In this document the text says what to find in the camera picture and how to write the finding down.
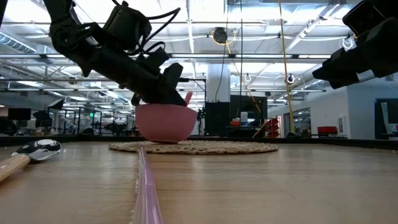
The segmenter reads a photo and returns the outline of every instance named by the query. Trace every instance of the wall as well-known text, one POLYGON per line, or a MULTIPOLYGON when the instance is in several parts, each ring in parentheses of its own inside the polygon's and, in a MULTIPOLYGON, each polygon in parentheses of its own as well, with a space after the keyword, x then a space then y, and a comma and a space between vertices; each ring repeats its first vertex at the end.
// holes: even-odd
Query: wall
POLYGON ((383 98, 398 98, 398 85, 385 79, 351 85, 348 90, 349 125, 353 139, 375 139, 374 101, 383 98))
MULTIPOLYGON (((293 101, 293 111, 310 108, 311 132, 318 134, 319 126, 338 126, 338 117, 345 115, 347 137, 350 138, 347 87, 333 90, 328 87, 324 93, 309 93, 304 101, 293 101)), ((268 109, 268 117, 289 112, 288 106, 276 106, 268 109)))

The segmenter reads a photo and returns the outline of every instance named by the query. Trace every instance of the pink straw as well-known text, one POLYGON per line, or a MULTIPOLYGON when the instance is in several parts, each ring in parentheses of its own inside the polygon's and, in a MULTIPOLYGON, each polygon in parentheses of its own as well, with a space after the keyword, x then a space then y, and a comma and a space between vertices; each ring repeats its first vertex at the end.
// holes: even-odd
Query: pink straw
POLYGON ((163 224, 159 201, 156 195, 154 173, 144 148, 139 151, 139 184, 136 206, 132 216, 133 223, 163 224))

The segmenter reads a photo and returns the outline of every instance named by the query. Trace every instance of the pink bowl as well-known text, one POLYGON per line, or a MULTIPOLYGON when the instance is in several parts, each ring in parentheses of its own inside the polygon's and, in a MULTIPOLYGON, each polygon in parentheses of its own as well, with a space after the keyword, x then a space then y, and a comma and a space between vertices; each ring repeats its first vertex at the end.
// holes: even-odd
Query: pink bowl
POLYGON ((186 140, 195 127, 197 112, 177 105, 140 105, 136 124, 142 136, 152 142, 178 143, 186 140))

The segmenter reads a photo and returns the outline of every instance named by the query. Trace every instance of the yellow pole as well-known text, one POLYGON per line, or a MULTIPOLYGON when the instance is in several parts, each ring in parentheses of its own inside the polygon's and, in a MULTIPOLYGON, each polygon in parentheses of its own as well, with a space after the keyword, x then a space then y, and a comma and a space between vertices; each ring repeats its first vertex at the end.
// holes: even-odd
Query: yellow pole
POLYGON ((290 88, 289 88, 289 84, 287 82, 287 62, 286 62, 284 20, 282 17, 282 0, 279 0, 279 12, 280 12, 280 29, 282 31, 282 48, 283 48, 283 52, 284 52, 284 63, 285 63, 285 84, 286 84, 286 92, 287 92, 287 103, 289 104, 290 131, 294 132, 292 97, 290 95, 290 88))

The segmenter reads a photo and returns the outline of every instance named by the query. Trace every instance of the woven placemat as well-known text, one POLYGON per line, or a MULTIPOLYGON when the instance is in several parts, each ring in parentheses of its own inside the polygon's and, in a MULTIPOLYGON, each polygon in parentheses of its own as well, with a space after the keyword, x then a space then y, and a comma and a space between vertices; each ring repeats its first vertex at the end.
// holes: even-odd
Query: woven placemat
POLYGON ((278 146, 257 142, 232 141, 182 141, 178 144, 159 144, 150 141, 120 142, 109 145, 110 150, 137 152, 144 147, 148 153, 154 154, 251 154, 277 151, 278 146))

